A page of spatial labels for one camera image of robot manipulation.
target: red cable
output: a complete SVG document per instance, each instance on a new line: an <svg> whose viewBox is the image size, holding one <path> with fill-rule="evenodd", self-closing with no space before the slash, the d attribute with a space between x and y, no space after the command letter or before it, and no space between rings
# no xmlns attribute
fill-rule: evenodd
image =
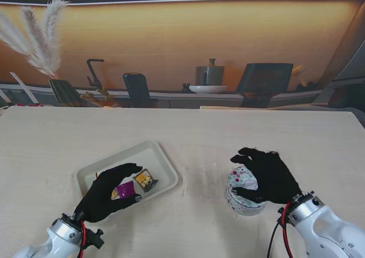
<svg viewBox="0 0 365 258"><path fill-rule="evenodd" d="M289 255L289 258L293 258L293 254L291 254L290 251L290 247L289 247L289 241L287 239L287 234L286 234L286 223L285 223L285 216L286 216L286 211L288 210L289 206L291 205L291 201L289 203L286 204L284 211L283 211L283 216L281 219L281 223L283 225L283 238L284 238L284 244L287 250L287 254Z"/></svg>
<svg viewBox="0 0 365 258"><path fill-rule="evenodd" d="M82 233L83 233L83 238L82 238L82 249L81 249L81 255L80 255L80 258L82 258L84 256L84 246L86 245L86 227L85 227L85 224L84 222L82 221L81 222L81 225L82 225Z"/></svg>

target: black glove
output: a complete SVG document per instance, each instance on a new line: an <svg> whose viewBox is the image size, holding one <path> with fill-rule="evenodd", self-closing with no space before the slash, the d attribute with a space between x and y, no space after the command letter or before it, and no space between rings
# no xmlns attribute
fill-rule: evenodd
<svg viewBox="0 0 365 258"><path fill-rule="evenodd" d="M142 199L139 194L116 200L111 200L111 195L124 178L141 170L142 167L128 163L102 172L76 207L75 214L81 215L83 212L84 216L80 220L95 223L113 212L137 203Z"/></svg>
<svg viewBox="0 0 365 258"><path fill-rule="evenodd" d="M297 181L291 175L277 152L263 152L254 148L243 148L231 158L233 163L244 164L255 176L257 190L241 187L232 188L235 195L247 198L255 203L271 201L287 204L295 195L302 194Z"/></svg>

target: paper cup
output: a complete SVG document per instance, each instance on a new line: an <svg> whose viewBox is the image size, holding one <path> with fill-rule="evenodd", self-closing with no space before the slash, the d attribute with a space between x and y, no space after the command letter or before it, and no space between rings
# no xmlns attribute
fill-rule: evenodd
<svg viewBox="0 0 365 258"><path fill-rule="evenodd" d="M235 168L228 176L225 199L228 205L240 215L253 216L263 210L266 202L257 204L241 196L234 195L231 192L232 188L234 187L247 188L248 190L257 190L257 180L245 166Z"/></svg>

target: black vase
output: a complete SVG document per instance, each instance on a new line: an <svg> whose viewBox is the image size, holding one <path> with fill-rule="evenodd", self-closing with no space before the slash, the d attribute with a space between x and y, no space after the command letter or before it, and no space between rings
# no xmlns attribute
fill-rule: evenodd
<svg viewBox="0 0 365 258"><path fill-rule="evenodd" d="M86 102L66 80L50 79L50 85L58 103L65 107L85 107Z"/></svg>

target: light strip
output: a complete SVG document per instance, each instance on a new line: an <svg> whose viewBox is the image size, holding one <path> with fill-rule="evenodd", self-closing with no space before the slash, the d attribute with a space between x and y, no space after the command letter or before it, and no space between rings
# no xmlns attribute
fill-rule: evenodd
<svg viewBox="0 0 365 258"><path fill-rule="evenodd" d="M140 1L113 1L113 2L69 3L67 5L69 5L69 6L80 6L80 5L109 5L109 4L132 4L132 3L184 2L184 1L243 1L243 0L140 0ZM27 5L27 6L47 6L47 4L16 3L16 2L0 2L0 4Z"/></svg>

